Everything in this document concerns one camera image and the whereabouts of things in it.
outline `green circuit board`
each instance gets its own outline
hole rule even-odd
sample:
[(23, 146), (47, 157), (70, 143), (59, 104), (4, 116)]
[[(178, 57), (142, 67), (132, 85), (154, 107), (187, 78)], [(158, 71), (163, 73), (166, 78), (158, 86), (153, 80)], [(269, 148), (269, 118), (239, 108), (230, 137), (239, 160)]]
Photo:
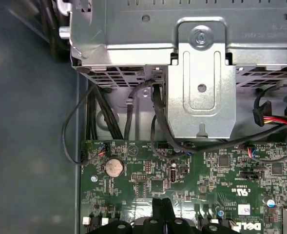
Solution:
[[(238, 147), (159, 159), (147, 141), (86, 141), (82, 150), (91, 157), (104, 144), (107, 153), (81, 167), (80, 218), (90, 218), (90, 225), (81, 222), (82, 234), (101, 225), (102, 218), (132, 222), (151, 216), (154, 197), (170, 198), (176, 217), (190, 219), (198, 227), (200, 220), (232, 220), (243, 234), (282, 232), (287, 160), (259, 164)], [(287, 155), (286, 145), (280, 143), (254, 147), (259, 158)], [(173, 153), (166, 142), (158, 142), (157, 148), (164, 155)]]

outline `screw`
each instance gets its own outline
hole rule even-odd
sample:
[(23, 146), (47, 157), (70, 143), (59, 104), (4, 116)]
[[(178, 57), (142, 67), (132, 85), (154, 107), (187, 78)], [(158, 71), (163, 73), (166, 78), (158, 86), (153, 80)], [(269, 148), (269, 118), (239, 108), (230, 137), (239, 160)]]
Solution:
[(143, 90), (142, 94), (143, 94), (143, 97), (146, 98), (148, 95), (149, 95), (149, 90), (145, 89)]
[(213, 232), (218, 230), (218, 228), (216, 226), (213, 226), (213, 225), (210, 225), (209, 229), (212, 230)]
[(98, 177), (93, 175), (91, 178), (90, 178), (91, 182), (97, 182), (98, 181)]
[(181, 220), (181, 219), (176, 219), (174, 222), (175, 222), (176, 224), (182, 224), (182, 220)]
[(205, 44), (207, 40), (207, 36), (205, 33), (199, 33), (196, 37), (196, 42), (199, 43), (200, 45)]

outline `red wire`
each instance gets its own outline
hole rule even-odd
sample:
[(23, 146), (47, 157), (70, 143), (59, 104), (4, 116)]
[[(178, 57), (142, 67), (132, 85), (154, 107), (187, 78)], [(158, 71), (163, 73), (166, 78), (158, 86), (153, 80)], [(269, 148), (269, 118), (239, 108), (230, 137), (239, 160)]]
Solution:
[(249, 157), (251, 158), (251, 149), (250, 148), (247, 148), (247, 152), (249, 154)]
[(280, 119), (280, 118), (275, 118), (275, 117), (264, 117), (264, 120), (272, 120), (272, 121), (277, 121), (277, 122), (281, 122), (281, 123), (287, 124), (286, 120)]

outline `black wire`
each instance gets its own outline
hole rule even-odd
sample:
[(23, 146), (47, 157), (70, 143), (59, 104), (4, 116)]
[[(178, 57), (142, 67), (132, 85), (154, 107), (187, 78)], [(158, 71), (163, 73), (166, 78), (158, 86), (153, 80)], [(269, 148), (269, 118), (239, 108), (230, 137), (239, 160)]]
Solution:
[(275, 90), (279, 90), (280, 88), (285, 88), (287, 87), (287, 84), (283, 85), (283, 86), (278, 86), (278, 85), (273, 85), (265, 90), (263, 90), (262, 92), (260, 92), (255, 101), (254, 101), (254, 109), (258, 109), (259, 108), (259, 102), (260, 99), (268, 92), (268, 91), (275, 91)]
[(96, 87), (95, 94), (112, 138), (123, 140), (123, 135), (119, 129), (117, 120), (99, 87)]
[(86, 115), (86, 140), (97, 140), (96, 133), (96, 97), (93, 92), (88, 95)]
[(258, 159), (258, 158), (254, 158), (254, 157), (251, 157), (250, 159), (252, 159), (252, 160), (254, 160), (256, 162), (267, 164), (267, 163), (283, 162), (283, 161), (285, 161), (287, 159), (287, 156), (284, 156), (284, 157), (281, 157), (281, 158), (278, 158), (278, 159), (273, 159), (273, 160)]
[(151, 149), (153, 151), (153, 153), (158, 156), (159, 158), (162, 158), (162, 159), (178, 159), (178, 158), (181, 158), (183, 156), (188, 156), (186, 153), (180, 153), (180, 154), (177, 154), (177, 155), (173, 155), (173, 156), (164, 156), (162, 155), (160, 152), (158, 152), (155, 148), (155, 121), (156, 121), (156, 115), (153, 117), (153, 120), (152, 120), (152, 124), (151, 124)]
[(92, 140), (98, 140), (98, 135), (96, 131), (96, 96), (94, 93), (91, 93), (90, 98), (90, 132)]
[(58, 19), (56, 17), (51, 0), (40, 0), (40, 3), (42, 6), (43, 17), (49, 25), (52, 37), (55, 40), (57, 46), (62, 50), (70, 50), (70, 46), (65, 45), (59, 35)]
[[(137, 85), (129, 94), (128, 98), (129, 99), (134, 99), (135, 94), (146, 87), (151, 86), (155, 81), (153, 79), (147, 80), (144, 83), (141, 83)], [(127, 121), (125, 124), (125, 130), (124, 130), (124, 139), (128, 140), (129, 139), (129, 132), (130, 132), (130, 126), (132, 124), (132, 119), (133, 119), (133, 112), (134, 112), (134, 104), (128, 104), (127, 105)]]
[(77, 105), (75, 106), (75, 108), (71, 111), (71, 113), (68, 115), (68, 117), (66, 118), (65, 122), (62, 125), (62, 131), (61, 131), (61, 141), (62, 141), (62, 145), (63, 145), (63, 150), (65, 153), (65, 156), (69, 159), (69, 161), (75, 165), (78, 166), (83, 166), (83, 165), (87, 165), (89, 163), (91, 163), (95, 157), (98, 156), (98, 154), (95, 154), (94, 156), (91, 157), (91, 159), (85, 161), (85, 162), (77, 162), (75, 161), (71, 156), (70, 153), (67, 149), (67, 144), (66, 144), (66, 128), (67, 125), (69, 124), (72, 116), (75, 114), (76, 110), (82, 105), (82, 103), (84, 103), (84, 101), (86, 101), (88, 95), (91, 93), (91, 91), (95, 88), (95, 84), (91, 85), (88, 90), (86, 91), (86, 93), (84, 94), (83, 98), (77, 103)]
[(236, 140), (232, 140), (232, 141), (228, 141), (228, 142), (223, 142), (223, 143), (217, 143), (214, 145), (199, 146), (196, 148), (187, 148), (187, 147), (179, 145), (174, 140), (174, 138), (171, 134), (171, 131), (170, 131), (168, 124), (167, 124), (167, 119), (166, 119), (165, 114), (164, 114), (163, 104), (162, 104), (161, 95), (160, 95), (160, 87), (158, 84), (153, 86), (152, 101), (154, 103), (154, 110), (155, 110), (158, 125), (160, 126), (161, 130), (163, 131), (163, 134), (165, 135), (166, 140), (168, 141), (168, 143), (172, 147), (174, 147), (175, 149), (179, 149), (183, 152), (190, 152), (190, 153), (196, 154), (196, 153), (202, 153), (205, 151), (214, 151), (214, 150), (219, 150), (219, 149), (223, 149), (223, 148), (228, 148), (228, 147), (232, 147), (235, 145), (244, 144), (247, 141), (260, 140), (260, 139), (265, 138), (265, 137), (267, 137), (267, 136), (269, 136), (275, 132), (278, 132), (282, 129), (287, 128), (287, 125), (281, 124), (281, 125), (278, 125), (276, 127), (271, 128), (269, 130), (266, 130), (264, 132), (257, 133), (257, 134), (251, 135), (251, 136), (246, 136), (246, 137), (243, 137), (240, 139), (236, 139)]

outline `white label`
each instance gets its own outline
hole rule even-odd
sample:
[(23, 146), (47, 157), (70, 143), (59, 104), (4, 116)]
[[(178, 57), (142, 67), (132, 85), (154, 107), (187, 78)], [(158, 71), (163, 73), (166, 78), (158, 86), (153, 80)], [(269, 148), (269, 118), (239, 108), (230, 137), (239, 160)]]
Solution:
[(250, 205), (249, 204), (239, 204), (237, 205), (238, 215), (250, 215)]
[(239, 227), (239, 230), (256, 230), (261, 231), (261, 223), (240, 223), (237, 222), (236, 225)]

